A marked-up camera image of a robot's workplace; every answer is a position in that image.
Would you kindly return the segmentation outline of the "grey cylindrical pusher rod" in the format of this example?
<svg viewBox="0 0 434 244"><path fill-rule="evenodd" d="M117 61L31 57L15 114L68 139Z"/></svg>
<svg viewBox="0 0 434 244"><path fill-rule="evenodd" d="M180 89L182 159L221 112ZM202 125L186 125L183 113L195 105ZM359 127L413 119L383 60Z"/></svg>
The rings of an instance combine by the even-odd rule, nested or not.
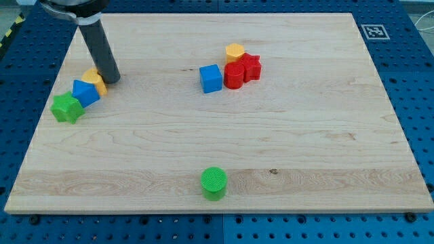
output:
<svg viewBox="0 0 434 244"><path fill-rule="evenodd" d="M79 25L79 30L103 81L108 84L120 81L121 75L101 21Z"/></svg>

